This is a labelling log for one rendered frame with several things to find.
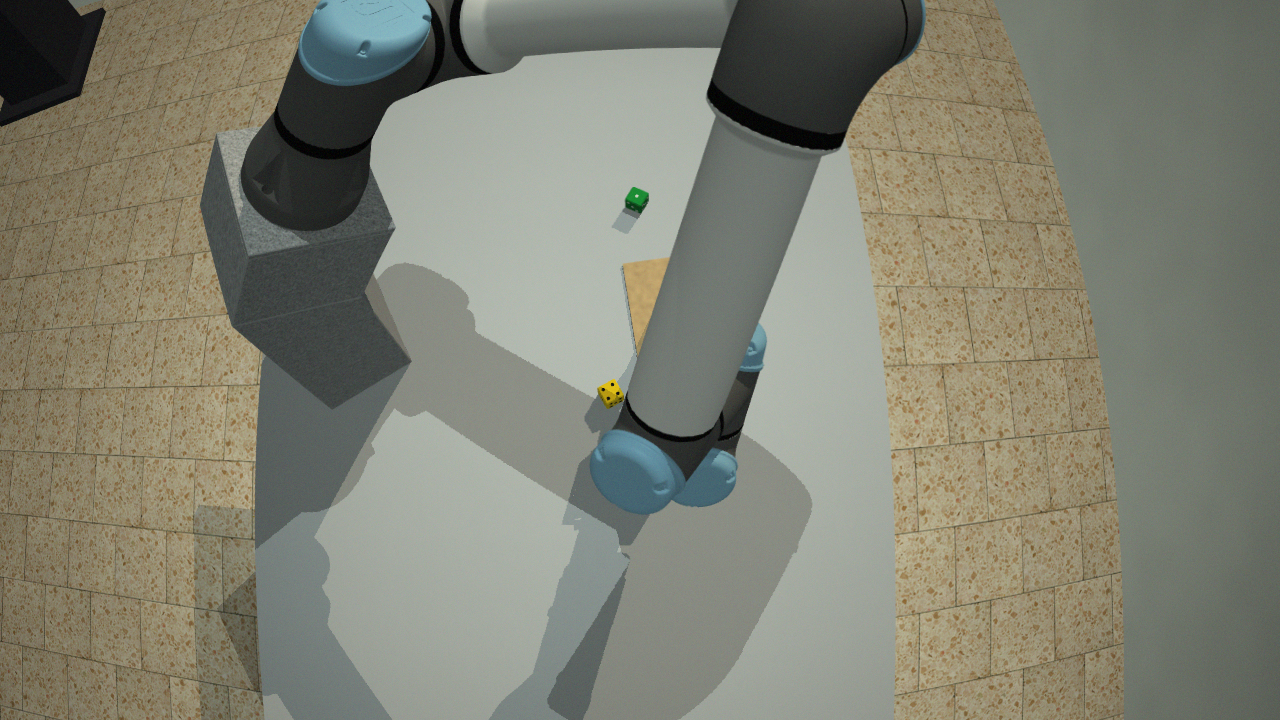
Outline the tan mat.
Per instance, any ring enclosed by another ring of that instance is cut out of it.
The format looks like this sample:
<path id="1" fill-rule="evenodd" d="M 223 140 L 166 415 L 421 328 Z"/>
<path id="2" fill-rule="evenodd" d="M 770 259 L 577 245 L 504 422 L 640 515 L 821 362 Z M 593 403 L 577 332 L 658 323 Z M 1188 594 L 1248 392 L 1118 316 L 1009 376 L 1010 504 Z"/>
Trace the tan mat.
<path id="1" fill-rule="evenodd" d="M 637 355 L 660 290 L 669 258 L 625 263 L 625 282 Z"/>

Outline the green die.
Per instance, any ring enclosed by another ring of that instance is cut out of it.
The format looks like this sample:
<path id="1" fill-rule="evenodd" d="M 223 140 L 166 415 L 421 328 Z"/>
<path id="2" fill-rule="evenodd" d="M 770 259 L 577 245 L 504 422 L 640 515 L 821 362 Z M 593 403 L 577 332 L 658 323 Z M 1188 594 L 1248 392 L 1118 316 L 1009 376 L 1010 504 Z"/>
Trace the green die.
<path id="1" fill-rule="evenodd" d="M 643 190 L 637 190 L 636 187 L 632 187 L 632 190 L 630 190 L 627 197 L 625 199 L 625 208 L 628 208 L 640 214 L 643 213 L 648 201 L 649 201 L 649 193 L 646 193 Z"/>

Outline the yellow die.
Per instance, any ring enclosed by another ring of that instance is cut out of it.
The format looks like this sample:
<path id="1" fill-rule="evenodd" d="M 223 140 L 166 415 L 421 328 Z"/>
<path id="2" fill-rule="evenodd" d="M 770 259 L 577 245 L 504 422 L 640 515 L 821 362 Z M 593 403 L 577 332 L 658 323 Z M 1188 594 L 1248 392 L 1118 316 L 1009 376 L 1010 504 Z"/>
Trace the yellow die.
<path id="1" fill-rule="evenodd" d="M 620 389 L 620 386 L 614 379 L 598 387 L 598 395 L 600 396 L 607 409 L 613 407 L 614 405 L 625 401 L 625 395 Z"/>

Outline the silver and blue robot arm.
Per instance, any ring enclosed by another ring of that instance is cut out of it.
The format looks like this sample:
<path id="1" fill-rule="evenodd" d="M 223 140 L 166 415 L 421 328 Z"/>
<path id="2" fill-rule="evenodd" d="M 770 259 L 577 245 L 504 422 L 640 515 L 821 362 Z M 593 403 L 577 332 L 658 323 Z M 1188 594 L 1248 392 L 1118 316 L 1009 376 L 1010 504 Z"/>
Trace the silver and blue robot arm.
<path id="1" fill-rule="evenodd" d="M 620 418 L 590 457 L 596 488 L 618 509 L 707 507 L 736 484 L 764 366 L 758 322 L 820 158 L 841 149 L 870 88 L 916 50 L 923 3 L 321 0 L 241 184 L 269 222 L 323 231 L 358 206 L 372 136 L 403 97 L 524 56 L 721 47 L 698 176 Z"/>

